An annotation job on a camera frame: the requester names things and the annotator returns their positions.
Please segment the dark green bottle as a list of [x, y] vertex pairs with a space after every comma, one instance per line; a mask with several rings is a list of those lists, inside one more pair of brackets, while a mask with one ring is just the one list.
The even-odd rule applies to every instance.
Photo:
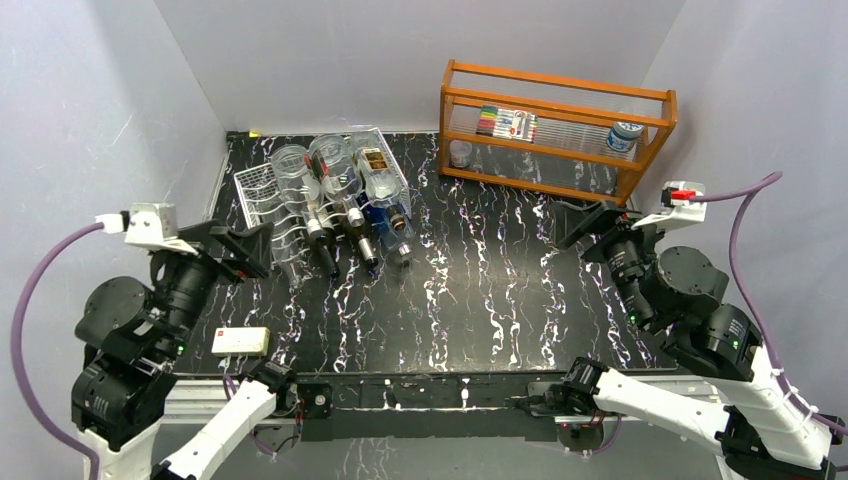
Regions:
[[340, 269], [333, 253], [335, 245], [334, 232], [331, 229], [325, 228], [320, 215], [313, 211], [305, 214], [305, 226], [310, 245], [317, 252], [330, 280], [336, 281], [340, 276]]

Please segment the brown wine bottle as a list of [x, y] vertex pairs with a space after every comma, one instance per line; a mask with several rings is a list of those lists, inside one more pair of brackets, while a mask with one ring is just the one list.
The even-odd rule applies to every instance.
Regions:
[[341, 214], [341, 225], [348, 240], [358, 249], [366, 269], [373, 273], [379, 260], [371, 242], [370, 224], [359, 208], [347, 208]]

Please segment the round clear glass bottle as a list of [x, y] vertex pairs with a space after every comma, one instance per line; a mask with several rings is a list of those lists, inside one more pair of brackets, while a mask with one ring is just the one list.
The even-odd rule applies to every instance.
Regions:
[[365, 218], [357, 203], [362, 182], [347, 140], [340, 135], [320, 135], [310, 143], [308, 154], [325, 197], [342, 209], [351, 227], [362, 226]]

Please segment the dark bottle black foil top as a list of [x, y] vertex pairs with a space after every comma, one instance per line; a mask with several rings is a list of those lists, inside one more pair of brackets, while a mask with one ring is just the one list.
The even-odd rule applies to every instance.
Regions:
[[408, 186], [382, 133], [377, 128], [357, 131], [349, 142], [370, 205], [385, 211], [392, 230], [405, 230], [409, 226]]

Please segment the clear bottle silver cap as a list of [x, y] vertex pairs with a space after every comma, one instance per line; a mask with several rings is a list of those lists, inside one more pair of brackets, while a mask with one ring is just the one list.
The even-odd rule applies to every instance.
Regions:
[[322, 187], [307, 163], [308, 151], [297, 144], [288, 144], [276, 150], [270, 157], [272, 172], [285, 208], [299, 215], [318, 213], [323, 198]]

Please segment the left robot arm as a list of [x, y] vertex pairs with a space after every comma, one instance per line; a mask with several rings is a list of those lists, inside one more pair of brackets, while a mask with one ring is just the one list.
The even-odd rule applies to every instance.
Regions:
[[152, 459], [177, 382], [173, 363], [221, 280], [268, 277], [273, 227], [237, 232], [211, 220], [178, 229], [134, 213], [117, 229], [150, 253], [151, 280], [105, 281], [88, 297], [75, 329], [86, 352], [72, 388], [72, 419], [95, 454], [89, 471], [97, 479], [208, 479], [260, 421], [286, 416], [298, 404], [295, 373], [264, 360], [183, 447]]

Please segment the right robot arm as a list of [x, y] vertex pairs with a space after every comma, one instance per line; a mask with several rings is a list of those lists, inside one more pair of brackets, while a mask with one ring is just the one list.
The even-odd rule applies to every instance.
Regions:
[[844, 439], [837, 416], [818, 419], [783, 389], [762, 330], [724, 301], [729, 278], [700, 250], [658, 250], [665, 229], [637, 211], [603, 201], [591, 206], [564, 238], [592, 235], [584, 261], [604, 265], [629, 322], [665, 333], [662, 351], [715, 386], [723, 404], [698, 402], [629, 379], [613, 368], [577, 358], [543, 403], [557, 413], [597, 410], [634, 416], [700, 442], [748, 479], [832, 479], [833, 446]]

